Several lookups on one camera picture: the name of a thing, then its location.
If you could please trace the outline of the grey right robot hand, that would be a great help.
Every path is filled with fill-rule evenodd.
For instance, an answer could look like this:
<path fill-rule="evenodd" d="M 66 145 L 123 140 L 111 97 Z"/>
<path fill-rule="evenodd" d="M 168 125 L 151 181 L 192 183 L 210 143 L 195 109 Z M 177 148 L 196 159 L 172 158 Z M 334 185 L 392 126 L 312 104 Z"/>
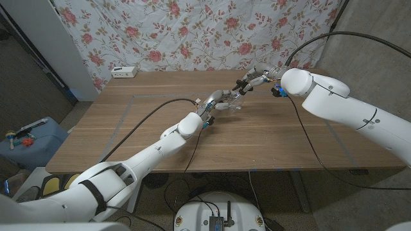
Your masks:
<path fill-rule="evenodd" d="M 284 73 L 289 70 L 289 67 L 284 65 L 281 67 L 259 63 L 250 69 L 242 79 L 236 81 L 236 86 L 233 90 L 238 90 L 241 95 L 245 95 L 248 91 L 253 91 L 254 87 L 264 83 L 275 83 L 279 85 Z"/>

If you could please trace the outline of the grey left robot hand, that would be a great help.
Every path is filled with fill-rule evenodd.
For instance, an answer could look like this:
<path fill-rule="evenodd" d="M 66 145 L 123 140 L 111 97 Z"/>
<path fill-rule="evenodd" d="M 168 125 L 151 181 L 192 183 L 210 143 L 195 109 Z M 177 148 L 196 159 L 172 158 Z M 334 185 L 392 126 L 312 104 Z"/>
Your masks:
<path fill-rule="evenodd" d="M 235 111 L 241 109 L 243 96 L 234 90 L 216 90 L 198 106 L 197 114 L 205 120 L 212 110 Z"/>

